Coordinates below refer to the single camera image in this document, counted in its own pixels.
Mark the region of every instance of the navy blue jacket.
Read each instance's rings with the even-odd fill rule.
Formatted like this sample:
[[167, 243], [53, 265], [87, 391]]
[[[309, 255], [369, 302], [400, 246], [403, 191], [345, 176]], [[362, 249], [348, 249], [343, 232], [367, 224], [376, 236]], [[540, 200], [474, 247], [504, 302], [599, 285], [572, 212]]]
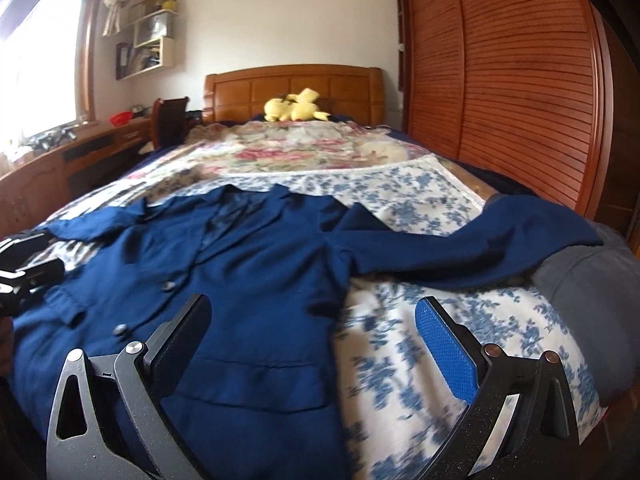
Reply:
[[46, 228], [104, 245], [15, 320], [10, 384], [25, 413], [44, 436], [71, 349], [117, 353], [194, 292], [207, 294], [211, 327], [162, 405], [222, 480], [350, 477], [332, 335], [351, 276], [394, 271], [436, 288], [478, 286], [565, 246], [600, 243], [578, 215], [533, 197], [503, 198], [438, 237], [393, 232], [360, 204], [282, 186], [143, 200]]

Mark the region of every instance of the wooden chair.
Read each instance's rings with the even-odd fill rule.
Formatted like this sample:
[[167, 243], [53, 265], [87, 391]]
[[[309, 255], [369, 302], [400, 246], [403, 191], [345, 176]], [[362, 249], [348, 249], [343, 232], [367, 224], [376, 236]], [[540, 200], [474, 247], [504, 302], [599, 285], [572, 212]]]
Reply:
[[189, 98], [156, 99], [151, 113], [151, 142], [154, 149], [174, 146], [182, 141]]

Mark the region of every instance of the stuffed animal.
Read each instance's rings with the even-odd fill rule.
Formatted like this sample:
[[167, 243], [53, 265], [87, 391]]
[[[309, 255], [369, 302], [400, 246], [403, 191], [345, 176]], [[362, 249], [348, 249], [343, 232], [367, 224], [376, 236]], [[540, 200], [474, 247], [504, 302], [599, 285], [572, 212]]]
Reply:
[[264, 119], [270, 123], [291, 120], [291, 102], [285, 97], [270, 99], [264, 104]]
[[311, 88], [305, 88], [300, 94], [289, 94], [287, 99], [292, 101], [290, 108], [290, 116], [292, 121], [310, 121], [311, 119], [319, 119], [321, 121], [329, 120], [329, 113], [321, 112], [318, 105], [314, 102], [320, 97], [318, 92], [314, 92]]

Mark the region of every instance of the pocket flap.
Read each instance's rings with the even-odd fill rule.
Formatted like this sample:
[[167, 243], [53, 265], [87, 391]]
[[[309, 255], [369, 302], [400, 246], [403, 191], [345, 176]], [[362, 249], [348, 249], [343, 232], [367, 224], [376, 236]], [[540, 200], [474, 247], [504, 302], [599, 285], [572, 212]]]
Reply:
[[299, 412], [326, 405], [313, 364], [250, 364], [195, 357], [176, 391], [211, 404], [270, 412]]

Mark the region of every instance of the red plastic object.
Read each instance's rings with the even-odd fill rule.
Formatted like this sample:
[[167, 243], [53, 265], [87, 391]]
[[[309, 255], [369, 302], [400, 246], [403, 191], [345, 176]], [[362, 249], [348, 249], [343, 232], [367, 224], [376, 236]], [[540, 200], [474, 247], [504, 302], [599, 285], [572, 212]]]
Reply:
[[120, 114], [115, 114], [112, 118], [109, 119], [109, 122], [117, 128], [119, 126], [124, 126], [132, 119], [133, 112], [122, 112]]

